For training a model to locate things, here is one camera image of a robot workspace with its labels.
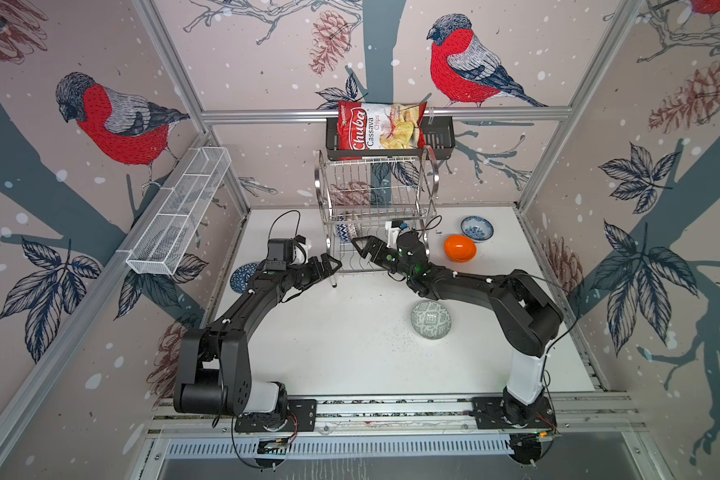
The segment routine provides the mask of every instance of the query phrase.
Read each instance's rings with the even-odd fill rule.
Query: white table
[[[285,211],[251,212],[230,272],[266,257],[269,226]],[[300,211],[298,232],[311,239],[310,255],[319,255],[325,251],[319,212]],[[470,274],[508,274],[520,268],[542,275],[511,208],[443,207],[438,213],[443,220],[430,232],[432,263]],[[445,256],[443,242],[461,233],[461,219],[469,215],[487,218],[495,233],[478,244],[472,261],[455,264]],[[291,237],[295,226],[295,214],[284,216],[272,237]],[[426,340],[413,330],[409,316],[422,299],[405,283],[384,272],[339,275],[336,281],[337,288],[324,280],[269,312],[249,344],[254,379],[283,382],[289,395],[300,396],[492,393],[506,386],[512,348],[493,311],[442,301],[451,313],[451,331],[441,340]],[[546,284],[542,287],[548,293]],[[217,316],[239,296],[227,278]],[[593,390],[569,336],[555,346],[547,371],[553,392]]]

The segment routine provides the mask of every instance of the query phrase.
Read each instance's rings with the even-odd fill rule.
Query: red and white chip bag
[[[362,104],[338,102],[340,150],[424,148],[420,125],[427,104]]]

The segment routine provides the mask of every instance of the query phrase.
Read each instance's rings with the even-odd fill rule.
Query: wire shelf
[[[386,238],[384,223],[403,220],[423,230],[437,211],[437,164],[430,147],[416,157],[364,157],[330,161],[318,156],[315,187],[328,252],[342,262],[339,273],[379,271],[360,257],[356,236]],[[424,244],[427,235],[424,232]]]
[[[230,168],[225,148],[202,147],[128,255],[137,274],[173,275]]]

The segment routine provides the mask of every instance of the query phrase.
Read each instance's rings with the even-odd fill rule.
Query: bullfinch illustration
[[[56,101],[64,121],[76,120],[109,158],[125,165],[149,167],[150,178],[142,185],[142,192],[150,185],[160,186],[152,181],[152,162],[168,150],[173,127],[190,117],[139,95],[118,93],[79,72],[61,79]]]
[[[472,22],[466,15],[438,18],[427,40],[432,40],[432,82],[451,100],[447,106],[457,101],[480,106],[486,99],[497,97],[515,97],[535,107],[546,106],[526,95],[509,76],[499,57],[472,32]]]
[[[659,8],[663,8],[667,5],[672,5],[675,2],[683,1],[684,3],[687,3],[691,6],[691,12],[692,13],[700,13],[700,14],[706,14],[710,16],[710,30],[712,28],[719,28],[720,25],[715,24],[712,21],[712,16],[718,12],[720,12],[720,0],[667,0],[664,3],[661,3],[654,7],[654,10],[658,10]]]

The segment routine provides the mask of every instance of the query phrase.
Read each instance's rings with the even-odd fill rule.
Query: gray floor
[[[237,458],[166,460],[160,480],[269,478],[271,480],[631,480],[640,479],[617,432],[567,433],[557,438],[534,469],[521,467],[508,456],[431,456],[291,460],[276,472],[249,468]]]

